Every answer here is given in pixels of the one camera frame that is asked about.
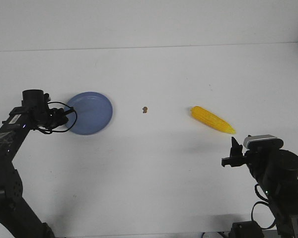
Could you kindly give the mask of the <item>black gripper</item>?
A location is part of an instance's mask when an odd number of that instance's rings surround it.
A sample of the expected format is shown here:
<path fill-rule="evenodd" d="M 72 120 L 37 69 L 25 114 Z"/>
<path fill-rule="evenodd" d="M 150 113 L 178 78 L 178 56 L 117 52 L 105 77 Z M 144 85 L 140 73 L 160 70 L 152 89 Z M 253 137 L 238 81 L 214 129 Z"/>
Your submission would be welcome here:
<path fill-rule="evenodd" d="M 231 138 L 231 150 L 229 157 L 222 158 L 221 166 L 240 167 L 248 163 L 248 158 L 244 156 L 242 152 L 243 146 L 237 142 L 237 140 Z"/>
<path fill-rule="evenodd" d="M 66 124 L 68 121 L 69 119 L 66 117 L 64 109 L 52 108 L 48 110 L 46 128 L 57 128 L 58 126 Z"/>

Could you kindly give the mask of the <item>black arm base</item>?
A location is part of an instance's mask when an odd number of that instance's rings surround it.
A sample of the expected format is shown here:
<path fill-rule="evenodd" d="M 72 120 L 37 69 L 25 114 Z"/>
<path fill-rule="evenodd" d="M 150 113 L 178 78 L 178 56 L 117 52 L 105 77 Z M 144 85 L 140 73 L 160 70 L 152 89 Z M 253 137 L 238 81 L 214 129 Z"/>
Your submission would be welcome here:
<path fill-rule="evenodd" d="M 236 222 L 232 224 L 229 238 L 263 238 L 264 234 L 255 221 Z"/>

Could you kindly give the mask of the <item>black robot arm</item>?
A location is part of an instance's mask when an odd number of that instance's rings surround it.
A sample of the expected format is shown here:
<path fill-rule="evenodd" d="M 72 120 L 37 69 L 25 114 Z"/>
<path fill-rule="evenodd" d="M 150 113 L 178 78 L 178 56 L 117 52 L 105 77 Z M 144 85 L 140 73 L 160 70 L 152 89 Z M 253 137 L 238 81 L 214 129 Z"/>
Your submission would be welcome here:
<path fill-rule="evenodd" d="M 283 140 L 272 135 L 248 136 L 240 145 L 231 139 L 230 155 L 223 158 L 224 167 L 247 165 L 256 180 L 260 203 L 274 216 L 272 226 L 283 238 L 298 238 L 298 156 L 283 150 Z"/>
<path fill-rule="evenodd" d="M 22 180 L 12 162 L 29 131 L 52 134 L 68 122 L 68 114 L 75 112 L 73 107 L 49 108 L 50 103 L 48 93 L 25 90 L 21 106 L 13 108 L 0 127 L 0 224 L 15 238 L 55 236 L 24 200 Z"/>

